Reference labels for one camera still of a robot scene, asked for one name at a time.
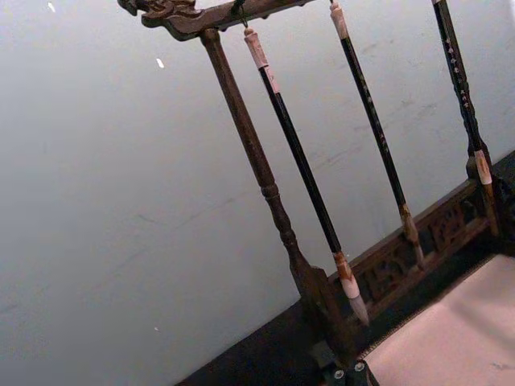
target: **dark baseboard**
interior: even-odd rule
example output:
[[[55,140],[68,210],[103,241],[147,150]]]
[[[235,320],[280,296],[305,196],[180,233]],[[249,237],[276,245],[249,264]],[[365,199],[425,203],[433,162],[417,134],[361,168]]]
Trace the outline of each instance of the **dark baseboard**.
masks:
[[[515,151],[502,158],[494,166],[494,171],[515,187]],[[485,242],[476,240],[450,257],[410,291],[409,296],[400,298],[374,319],[370,329],[360,332],[359,350],[380,340],[410,315],[431,303],[467,271],[480,264],[489,250]],[[307,354],[314,343],[315,336],[303,320],[300,303],[296,302],[177,386],[317,385],[316,366]]]

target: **brush tip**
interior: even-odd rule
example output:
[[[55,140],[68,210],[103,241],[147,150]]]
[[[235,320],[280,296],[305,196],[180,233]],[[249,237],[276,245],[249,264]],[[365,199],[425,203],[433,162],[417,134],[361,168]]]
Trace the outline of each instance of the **brush tip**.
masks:
[[[361,295],[357,298],[349,299],[349,303],[358,319],[368,327],[370,325],[369,312],[367,311],[367,306],[365,302],[363,302]]]

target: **gray wall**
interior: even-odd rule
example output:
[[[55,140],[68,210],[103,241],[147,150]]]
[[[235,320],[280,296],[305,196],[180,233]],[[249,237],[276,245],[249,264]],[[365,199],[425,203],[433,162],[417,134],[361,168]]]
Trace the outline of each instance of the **gray wall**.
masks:
[[[515,147],[513,10],[450,4],[497,160]],[[466,178],[431,1],[344,5],[416,214]],[[0,1],[0,361],[66,368],[68,384],[175,382],[298,298],[286,253],[200,42],[114,0],[54,6]],[[252,26],[355,257],[400,221],[328,2]],[[300,246],[332,273],[242,28],[222,39]]]

